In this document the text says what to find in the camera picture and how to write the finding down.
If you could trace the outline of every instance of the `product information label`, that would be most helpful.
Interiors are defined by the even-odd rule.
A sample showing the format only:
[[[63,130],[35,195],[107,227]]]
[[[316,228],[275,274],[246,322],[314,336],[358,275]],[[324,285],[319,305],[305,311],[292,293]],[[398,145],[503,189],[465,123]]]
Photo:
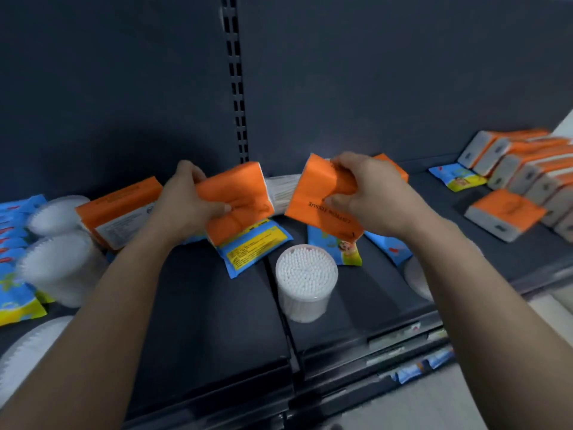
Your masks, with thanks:
[[[147,222],[155,202],[130,211],[96,228],[101,238],[115,251],[129,243],[139,229]]]
[[[283,231],[273,226],[227,253],[227,258],[239,270],[287,238]]]

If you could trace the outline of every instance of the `person's right hand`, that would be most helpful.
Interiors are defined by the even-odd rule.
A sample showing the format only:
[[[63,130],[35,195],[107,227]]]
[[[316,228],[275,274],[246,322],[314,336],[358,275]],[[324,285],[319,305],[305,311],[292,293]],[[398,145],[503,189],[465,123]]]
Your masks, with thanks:
[[[354,174],[358,191],[354,195],[335,194],[325,201],[352,214],[365,230],[406,239],[415,225],[435,215],[392,164],[354,152],[344,152],[331,162]]]

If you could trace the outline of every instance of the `hand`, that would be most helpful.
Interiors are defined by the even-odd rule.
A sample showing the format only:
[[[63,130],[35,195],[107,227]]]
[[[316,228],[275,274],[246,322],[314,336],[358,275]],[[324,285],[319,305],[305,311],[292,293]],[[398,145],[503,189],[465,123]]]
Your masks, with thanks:
[[[406,239],[422,218],[436,216],[390,163],[353,152],[344,152],[331,162],[354,174],[358,191],[329,196],[326,203],[356,217],[365,230]]]
[[[230,212],[230,205],[207,202],[197,196],[195,183],[205,179],[199,167],[181,160],[175,175],[163,187],[144,229],[176,246],[203,231],[211,218]]]

